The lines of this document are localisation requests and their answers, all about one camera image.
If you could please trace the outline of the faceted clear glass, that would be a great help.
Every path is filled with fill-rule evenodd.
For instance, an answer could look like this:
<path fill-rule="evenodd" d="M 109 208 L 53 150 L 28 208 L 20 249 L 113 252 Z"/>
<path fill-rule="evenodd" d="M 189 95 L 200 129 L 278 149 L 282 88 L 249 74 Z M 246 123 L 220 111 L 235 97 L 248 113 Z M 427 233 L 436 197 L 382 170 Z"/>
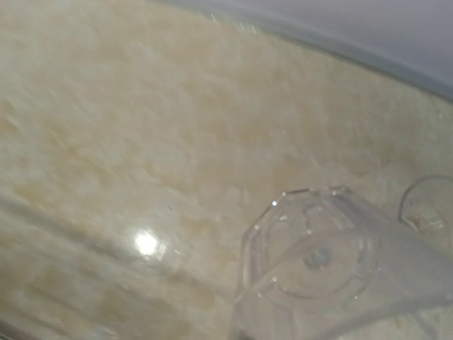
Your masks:
<path fill-rule="evenodd" d="M 451 339 L 452 257 L 347 188 L 283 193 L 241 240 L 230 339 Z"/>

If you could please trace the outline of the tall clear glass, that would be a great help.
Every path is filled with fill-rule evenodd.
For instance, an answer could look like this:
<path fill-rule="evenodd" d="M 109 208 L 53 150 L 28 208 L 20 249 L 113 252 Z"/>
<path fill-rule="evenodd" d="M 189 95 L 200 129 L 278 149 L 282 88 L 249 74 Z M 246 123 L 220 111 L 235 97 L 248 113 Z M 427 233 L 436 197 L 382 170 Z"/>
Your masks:
<path fill-rule="evenodd" d="M 403 192 L 398 221 L 423 234 L 452 235 L 452 176 L 427 175 Z"/>

